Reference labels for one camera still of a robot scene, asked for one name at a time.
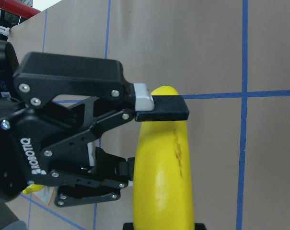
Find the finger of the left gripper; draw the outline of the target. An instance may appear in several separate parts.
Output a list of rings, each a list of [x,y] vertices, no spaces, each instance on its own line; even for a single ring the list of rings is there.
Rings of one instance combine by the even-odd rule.
[[[128,158],[126,161],[121,161],[118,165],[119,176],[125,179],[128,183],[127,186],[132,187],[134,185],[134,165],[135,158]]]
[[[189,109],[181,95],[152,95],[144,83],[134,83],[137,122],[186,121]]]

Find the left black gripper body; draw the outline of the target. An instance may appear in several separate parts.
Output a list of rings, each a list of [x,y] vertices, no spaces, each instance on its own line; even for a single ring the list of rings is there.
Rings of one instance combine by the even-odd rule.
[[[119,61],[40,52],[18,62],[0,42],[0,203],[27,186],[57,187],[57,206],[113,201],[124,158],[95,141],[135,117]]]

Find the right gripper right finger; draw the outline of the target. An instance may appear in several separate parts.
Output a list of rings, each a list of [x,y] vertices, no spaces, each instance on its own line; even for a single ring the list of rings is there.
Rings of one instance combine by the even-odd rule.
[[[195,230],[206,230],[204,223],[195,223]]]

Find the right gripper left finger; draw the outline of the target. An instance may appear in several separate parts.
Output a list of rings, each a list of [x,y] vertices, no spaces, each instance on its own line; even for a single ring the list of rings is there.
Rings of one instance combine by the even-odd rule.
[[[122,230],[134,230],[133,222],[124,223]]]

